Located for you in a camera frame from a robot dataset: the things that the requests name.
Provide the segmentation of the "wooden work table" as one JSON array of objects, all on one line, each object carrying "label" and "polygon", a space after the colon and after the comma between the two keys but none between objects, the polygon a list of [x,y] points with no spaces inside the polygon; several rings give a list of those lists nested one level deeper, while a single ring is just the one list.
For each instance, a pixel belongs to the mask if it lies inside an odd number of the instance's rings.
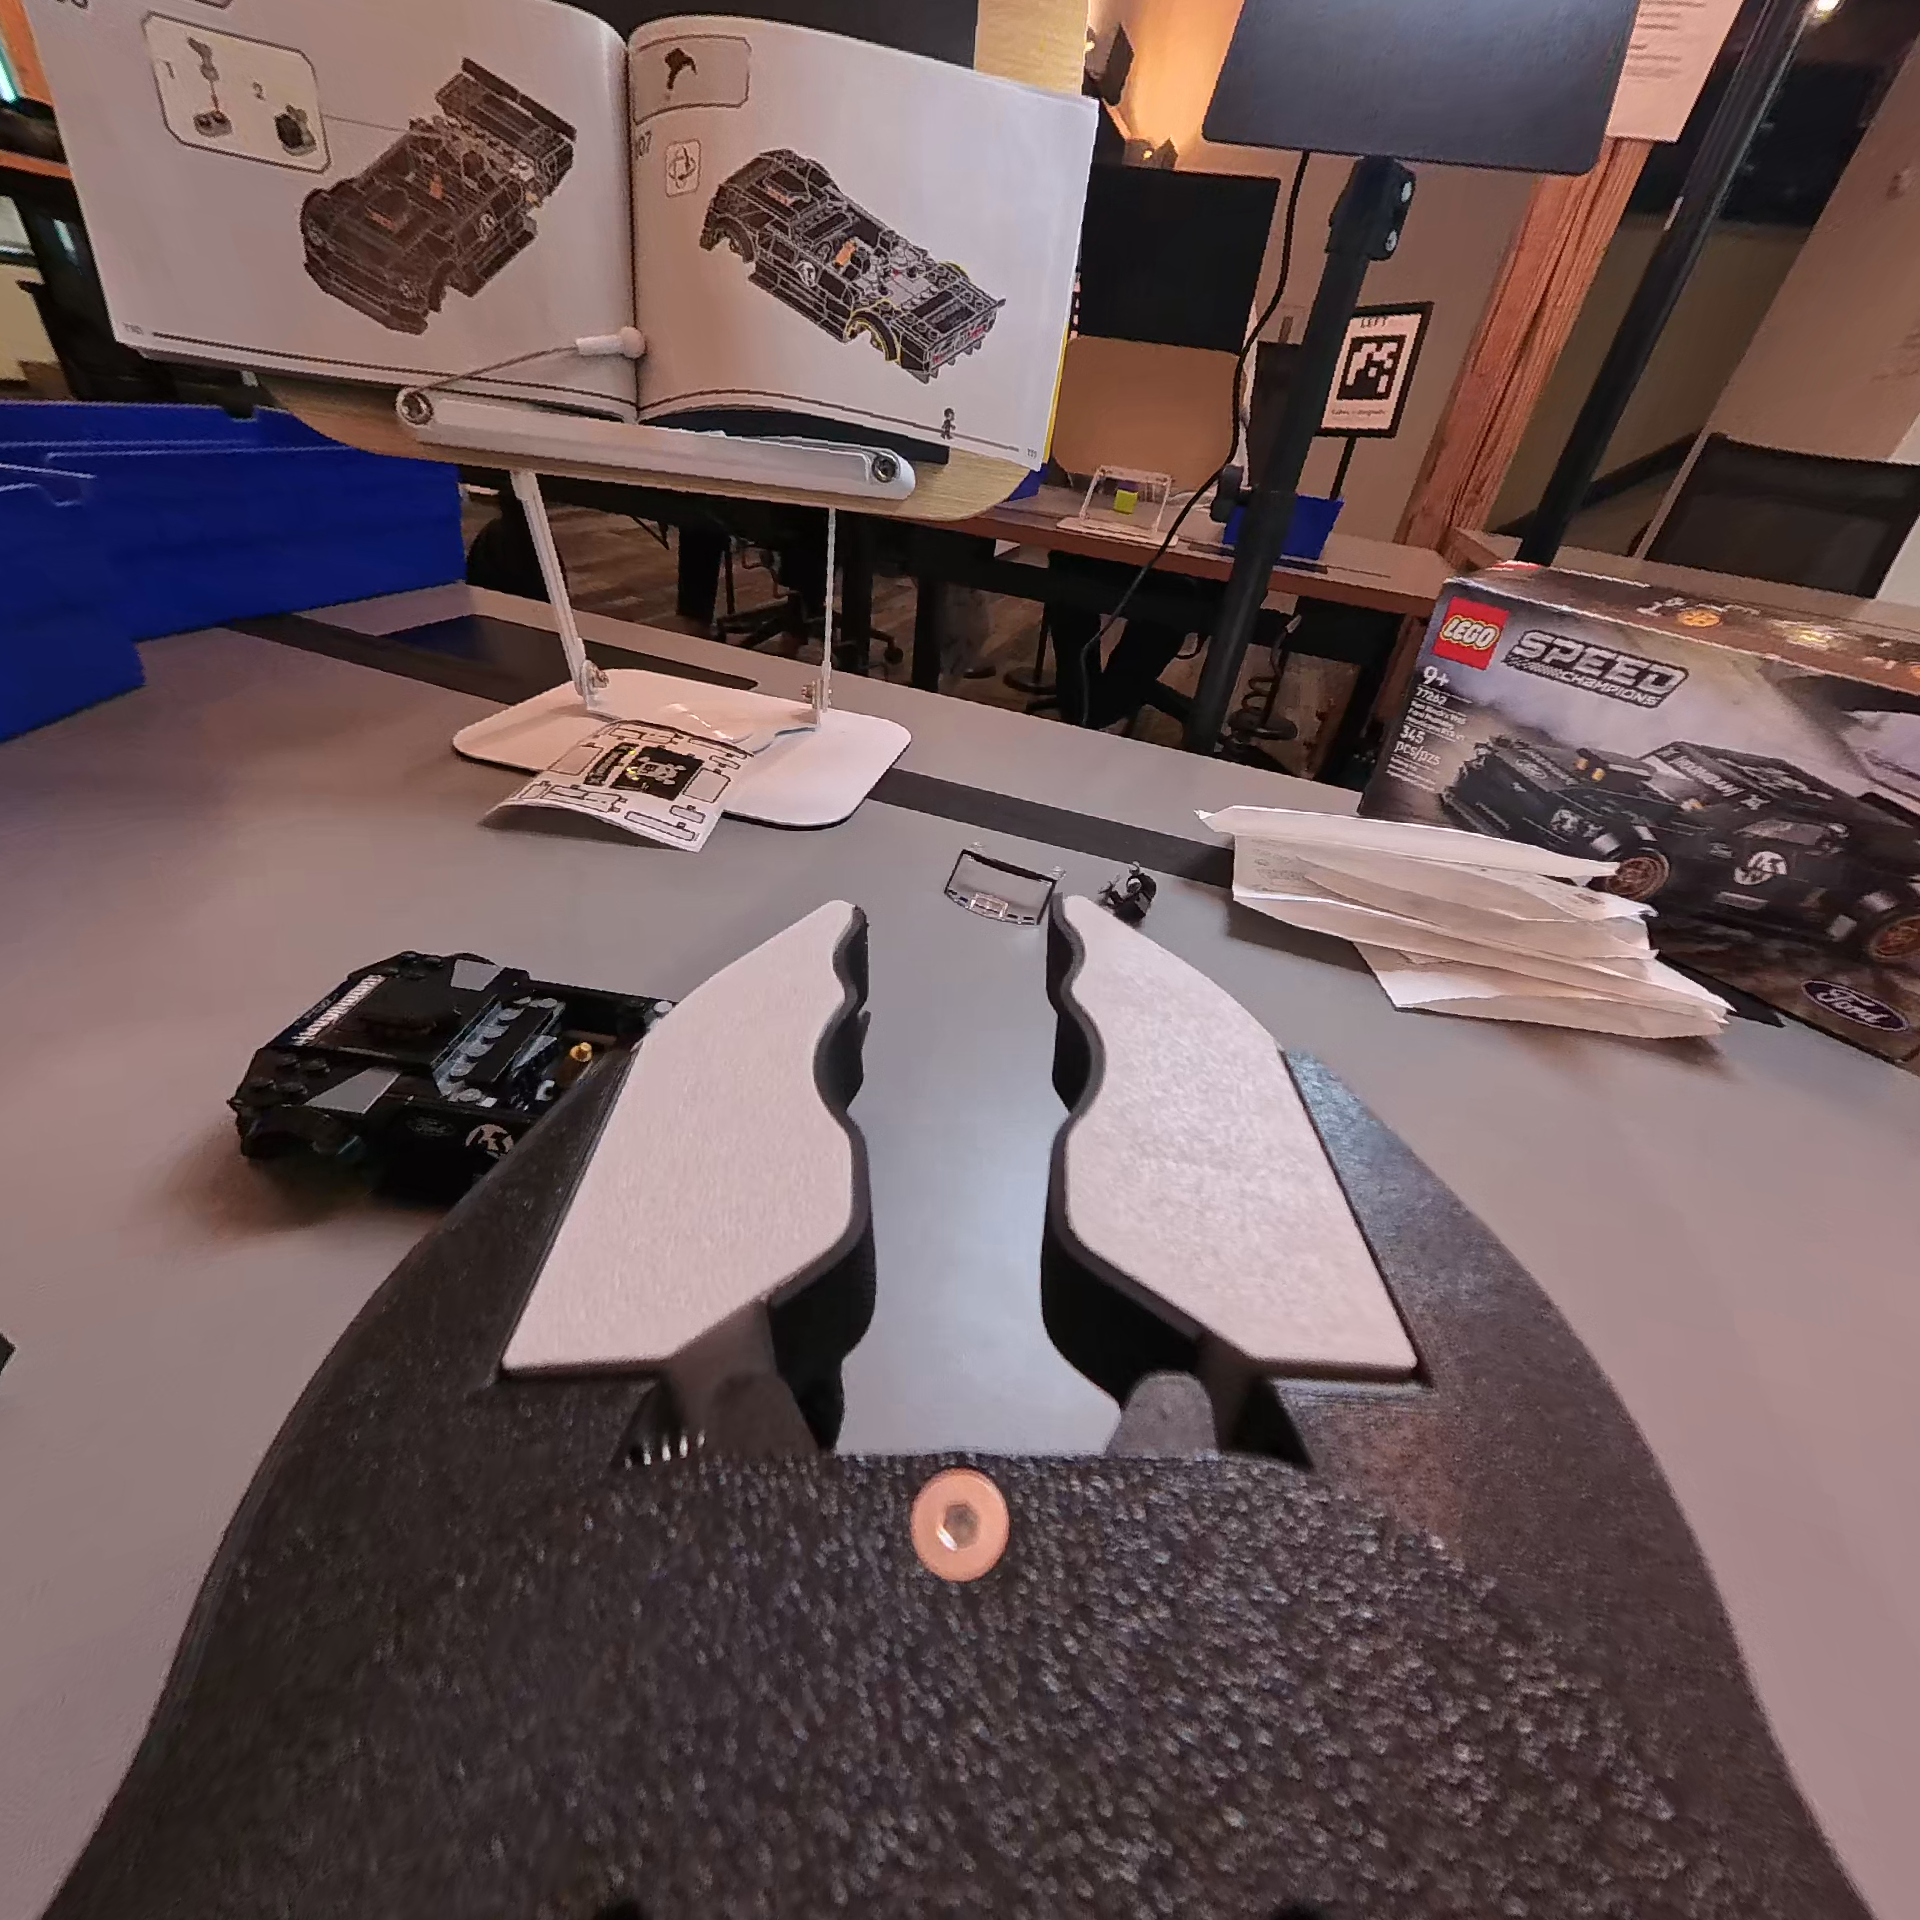
[{"label": "wooden work table", "polygon": [[[1067,512],[1080,500],[1080,491],[1045,484],[1032,500],[999,501],[972,519],[941,521],[936,530],[1130,566],[1156,552],[1157,541],[1119,538],[1107,525],[1069,529]],[[1431,549],[1332,530],[1321,558],[1282,558],[1273,567],[1267,598],[1304,595],[1426,619],[1451,578],[1452,566]]]}]

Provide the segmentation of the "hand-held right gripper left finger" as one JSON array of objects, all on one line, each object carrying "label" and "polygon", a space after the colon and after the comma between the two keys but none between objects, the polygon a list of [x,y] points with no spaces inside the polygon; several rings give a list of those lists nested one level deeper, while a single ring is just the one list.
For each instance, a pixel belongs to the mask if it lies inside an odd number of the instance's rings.
[{"label": "hand-held right gripper left finger", "polygon": [[638,1044],[502,1370],[694,1378],[773,1354],[767,1308],[871,1264],[851,1121],[868,919],[832,899],[714,972]]}]

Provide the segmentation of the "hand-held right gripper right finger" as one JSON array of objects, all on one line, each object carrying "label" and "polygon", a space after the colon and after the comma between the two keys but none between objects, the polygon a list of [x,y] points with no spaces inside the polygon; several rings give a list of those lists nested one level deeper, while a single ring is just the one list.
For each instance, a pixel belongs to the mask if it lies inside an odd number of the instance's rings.
[{"label": "hand-held right gripper right finger", "polygon": [[1058,893],[1051,1245],[1263,1375],[1404,1382],[1419,1353],[1274,1035],[1207,972]]}]

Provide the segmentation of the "lego set box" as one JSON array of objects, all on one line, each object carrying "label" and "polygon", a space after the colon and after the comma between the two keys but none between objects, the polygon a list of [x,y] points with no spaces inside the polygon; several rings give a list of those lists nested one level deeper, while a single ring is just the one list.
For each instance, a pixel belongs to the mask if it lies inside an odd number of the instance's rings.
[{"label": "lego set box", "polygon": [[1917,642],[1876,605],[1455,578],[1359,814],[1611,859],[1665,959],[1917,1070]]}]

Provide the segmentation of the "black white marker tag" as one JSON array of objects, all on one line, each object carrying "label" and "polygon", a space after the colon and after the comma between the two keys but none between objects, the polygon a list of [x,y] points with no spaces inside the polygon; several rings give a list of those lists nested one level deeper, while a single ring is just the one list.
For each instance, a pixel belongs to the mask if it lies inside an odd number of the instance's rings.
[{"label": "black white marker tag", "polygon": [[1356,309],[1332,365],[1332,385],[1318,422],[1321,439],[1390,441],[1402,432],[1434,311],[1434,301]]}]

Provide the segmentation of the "black lego car model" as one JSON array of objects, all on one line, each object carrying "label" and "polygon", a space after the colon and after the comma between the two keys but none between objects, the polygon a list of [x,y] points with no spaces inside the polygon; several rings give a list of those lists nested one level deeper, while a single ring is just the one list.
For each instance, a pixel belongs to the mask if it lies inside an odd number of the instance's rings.
[{"label": "black lego car model", "polygon": [[229,1096],[240,1149],[368,1164],[452,1202],[672,1009],[474,952],[404,951],[352,972],[253,1053]]}]

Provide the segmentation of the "white metal stand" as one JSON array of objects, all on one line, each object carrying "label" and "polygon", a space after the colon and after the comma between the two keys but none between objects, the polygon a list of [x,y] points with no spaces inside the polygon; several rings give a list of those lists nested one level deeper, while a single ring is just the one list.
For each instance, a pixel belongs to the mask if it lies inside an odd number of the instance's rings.
[{"label": "white metal stand", "polygon": [[694,483],[701,491],[722,484],[757,484],[778,494],[822,494],[829,517],[846,501],[907,501],[917,489],[915,466],[888,446],[833,443],[820,439],[756,439],[717,428],[662,428],[586,415],[553,415],[527,401],[491,401],[456,391],[456,376],[398,391],[398,418],[420,443],[478,446],[508,458],[520,514],[542,566],[545,596],[558,619],[558,637],[575,703],[595,720],[622,715],[612,678],[588,657],[588,642],[570,605],[558,544],[549,525],[542,472],[569,460],[598,462],[622,474],[656,474]]}]

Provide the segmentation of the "black computer monitor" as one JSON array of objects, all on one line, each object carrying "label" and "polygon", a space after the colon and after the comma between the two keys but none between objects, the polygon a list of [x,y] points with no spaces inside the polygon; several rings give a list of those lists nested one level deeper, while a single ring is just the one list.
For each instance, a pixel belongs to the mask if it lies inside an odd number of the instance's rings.
[{"label": "black computer monitor", "polygon": [[1256,311],[1278,200],[1278,178],[1096,162],[1074,328],[1236,352]]}]

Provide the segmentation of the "lego instruction booklet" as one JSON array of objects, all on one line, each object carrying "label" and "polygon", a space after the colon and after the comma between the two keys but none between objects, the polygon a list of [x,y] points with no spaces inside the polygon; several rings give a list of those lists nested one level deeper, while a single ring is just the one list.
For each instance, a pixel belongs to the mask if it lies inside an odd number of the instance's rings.
[{"label": "lego instruction booklet", "polygon": [[804,22],[35,5],[158,357],[1038,468],[1099,111]]}]

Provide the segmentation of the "clear lego windshield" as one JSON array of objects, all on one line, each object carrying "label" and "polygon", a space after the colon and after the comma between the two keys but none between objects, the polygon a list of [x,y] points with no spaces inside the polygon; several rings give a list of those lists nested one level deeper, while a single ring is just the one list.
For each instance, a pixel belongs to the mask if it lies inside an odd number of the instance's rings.
[{"label": "clear lego windshield", "polygon": [[1055,899],[1060,879],[1060,868],[1033,869],[980,848],[962,848],[944,882],[944,893],[977,919],[1005,925],[1038,925]]}]

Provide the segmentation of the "white paper bags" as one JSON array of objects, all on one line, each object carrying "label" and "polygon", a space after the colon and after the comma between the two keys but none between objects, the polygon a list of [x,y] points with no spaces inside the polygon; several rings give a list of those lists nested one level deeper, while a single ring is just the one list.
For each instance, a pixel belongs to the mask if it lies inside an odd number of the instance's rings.
[{"label": "white paper bags", "polygon": [[1233,897],[1347,940],[1404,1010],[1616,1038],[1714,1038],[1733,1005],[1655,952],[1611,858],[1311,809],[1201,810]]}]

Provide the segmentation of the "black light stand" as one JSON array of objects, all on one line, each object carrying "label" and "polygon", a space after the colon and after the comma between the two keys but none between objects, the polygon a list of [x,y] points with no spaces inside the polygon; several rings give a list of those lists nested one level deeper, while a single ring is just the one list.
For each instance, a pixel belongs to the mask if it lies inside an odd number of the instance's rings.
[{"label": "black light stand", "polygon": [[1632,299],[1625,304],[1616,338],[1597,371],[1580,417],[1571,422],[1553,477],[1519,544],[1519,559],[1554,559],[1625,415],[1625,404],[1632,400],[1683,284],[1708,244],[1739,161],[1795,59],[1809,12],[1810,3],[1764,3],[1743,9],[1743,20],[1752,27],[1749,37],[1697,145],[1665,234]]},{"label": "black light stand", "polygon": [[1311,441],[1323,422],[1346,328],[1374,260],[1399,248],[1415,179],[1392,155],[1359,155],[1340,192],[1329,262],[1318,281],[1278,435],[1236,541],[1236,563],[1215,614],[1209,655],[1184,720],[1187,753],[1214,754],[1228,719],[1256,619],[1273,586]]}]

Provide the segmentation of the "studio light panel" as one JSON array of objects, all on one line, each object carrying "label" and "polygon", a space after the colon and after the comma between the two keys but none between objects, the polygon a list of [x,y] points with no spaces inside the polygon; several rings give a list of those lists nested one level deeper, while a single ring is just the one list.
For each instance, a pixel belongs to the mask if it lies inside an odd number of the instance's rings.
[{"label": "studio light panel", "polygon": [[1218,145],[1576,178],[1636,3],[1245,3],[1203,116]]}]

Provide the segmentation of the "light wooden chair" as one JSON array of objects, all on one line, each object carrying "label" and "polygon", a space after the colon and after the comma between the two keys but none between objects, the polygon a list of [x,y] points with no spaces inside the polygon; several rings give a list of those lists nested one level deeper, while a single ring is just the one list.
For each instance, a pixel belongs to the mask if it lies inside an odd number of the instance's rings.
[{"label": "light wooden chair", "polygon": [[1051,460],[1161,472],[1175,491],[1203,488],[1236,441],[1236,352],[1113,341],[1067,341]]}]

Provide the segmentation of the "white sticker sheet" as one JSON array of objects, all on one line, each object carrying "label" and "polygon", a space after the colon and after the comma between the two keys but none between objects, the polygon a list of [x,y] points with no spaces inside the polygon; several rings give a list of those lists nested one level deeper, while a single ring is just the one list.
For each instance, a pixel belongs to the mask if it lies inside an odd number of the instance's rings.
[{"label": "white sticker sheet", "polygon": [[698,853],[720,823],[750,753],[661,720],[609,720],[492,807],[487,825],[538,810]]}]

